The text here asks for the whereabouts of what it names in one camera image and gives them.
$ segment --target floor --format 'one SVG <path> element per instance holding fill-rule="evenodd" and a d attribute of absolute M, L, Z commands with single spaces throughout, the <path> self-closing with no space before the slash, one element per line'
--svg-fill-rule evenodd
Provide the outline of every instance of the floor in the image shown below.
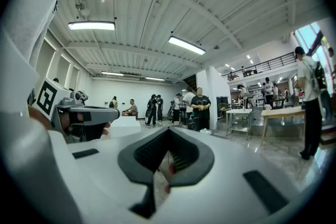
<path fill-rule="evenodd" d="M 145 126 L 144 120 L 140 120 L 139 122 L 142 130 L 145 130 L 145 128 L 172 126 L 168 121 L 157 123 L 156 126 Z M 295 124 L 299 122 L 300 120 L 288 120 L 287 124 Z M 304 141 L 301 136 L 266 137 L 263 146 L 260 147 L 260 136 L 252 136 L 250 139 L 246 140 L 245 133 L 233 132 L 226 137 L 226 131 L 223 130 L 213 131 L 213 135 L 238 143 L 246 147 L 246 150 L 260 154 L 286 173 L 300 191 L 307 188 L 312 182 L 319 178 L 321 174 L 323 174 L 328 168 L 328 163 L 332 160 L 333 154 L 336 152 L 334 144 L 320 146 L 314 157 L 311 157 L 309 161 L 304 161 L 297 155 L 298 151 L 303 149 Z M 164 190 L 165 186 L 168 185 L 168 182 L 161 172 L 156 172 L 154 174 L 154 182 L 155 202 L 157 206 L 160 206 L 168 196 Z"/>

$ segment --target ceiling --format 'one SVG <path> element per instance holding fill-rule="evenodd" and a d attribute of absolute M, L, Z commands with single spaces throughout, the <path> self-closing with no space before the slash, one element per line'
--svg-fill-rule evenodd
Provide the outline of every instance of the ceiling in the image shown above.
<path fill-rule="evenodd" d="M 70 31 L 67 24 L 83 20 L 85 14 L 76 8 L 79 3 L 89 11 L 85 19 L 113 21 L 115 31 Z M 212 59 L 263 44 L 252 40 L 266 32 L 270 41 L 296 23 L 315 21 L 324 7 L 322 0 L 58 0 L 58 4 L 49 30 L 94 76 L 108 70 L 173 82 L 191 76 Z M 168 43 L 171 35 L 206 53 L 200 56 Z"/>

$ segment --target stainless steel table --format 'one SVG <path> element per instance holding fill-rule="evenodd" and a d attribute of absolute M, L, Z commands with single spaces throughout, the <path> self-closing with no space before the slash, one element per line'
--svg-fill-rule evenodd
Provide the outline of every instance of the stainless steel table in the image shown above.
<path fill-rule="evenodd" d="M 252 109 L 231 109 L 226 111 L 226 136 L 228 136 L 228 130 L 236 130 L 236 131 L 240 131 L 240 132 L 246 132 L 246 140 L 248 139 L 248 136 L 251 132 L 251 116 L 252 116 Z M 236 125 L 234 126 L 233 124 L 233 115 L 231 116 L 231 126 L 229 127 L 229 117 L 230 114 L 235 114 L 235 115 L 239 115 L 240 118 L 243 117 L 247 117 L 247 127 L 237 127 Z"/>

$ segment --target railing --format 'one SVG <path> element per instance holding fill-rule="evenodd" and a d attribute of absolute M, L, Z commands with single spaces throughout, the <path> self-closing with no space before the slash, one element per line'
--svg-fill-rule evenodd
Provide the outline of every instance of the railing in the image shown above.
<path fill-rule="evenodd" d="M 290 63 L 294 62 L 296 62 L 295 55 L 294 52 L 291 52 L 289 54 L 282 55 L 278 58 L 274 58 L 272 60 L 262 62 L 254 66 L 240 69 L 232 73 L 226 73 L 222 75 L 222 77 L 225 79 L 225 81 L 237 80 L 244 77 L 253 76 L 254 74 L 259 74 L 271 69 L 289 65 Z"/>

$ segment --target ceiling light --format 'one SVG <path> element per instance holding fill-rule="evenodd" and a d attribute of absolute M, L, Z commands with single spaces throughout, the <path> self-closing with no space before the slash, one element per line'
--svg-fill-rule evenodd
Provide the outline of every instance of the ceiling light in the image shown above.
<path fill-rule="evenodd" d="M 185 42 L 181 39 L 178 39 L 176 37 L 170 37 L 170 39 L 168 40 L 169 43 L 172 43 L 172 44 L 175 44 L 175 45 L 178 45 L 180 47 L 183 47 L 185 49 L 188 49 L 188 50 L 191 50 L 197 54 L 200 54 L 200 55 L 203 55 L 205 53 L 205 50 L 201 49 L 201 48 L 198 48 L 196 47 L 195 45 L 193 44 L 190 44 L 188 42 Z"/>
<path fill-rule="evenodd" d="M 150 78 L 150 77 L 146 77 L 146 79 L 152 79 L 152 80 L 160 80 L 160 81 L 164 81 L 164 79 L 157 79 L 157 78 Z"/>
<path fill-rule="evenodd" d="M 111 76 L 123 76 L 121 73 L 111 73 L 111 72 L 102 72 L 103 75 L 111 75 Z"/>
<path fill-rule="evenodd" d="M 114 22 L 102 22 L 102 21 L 87 21 L 87 22 L 72 22 L 68 23 L 70 30 L 82 30 L 82 29 L 101 29 L 101 30 L 114 30 Z"/>

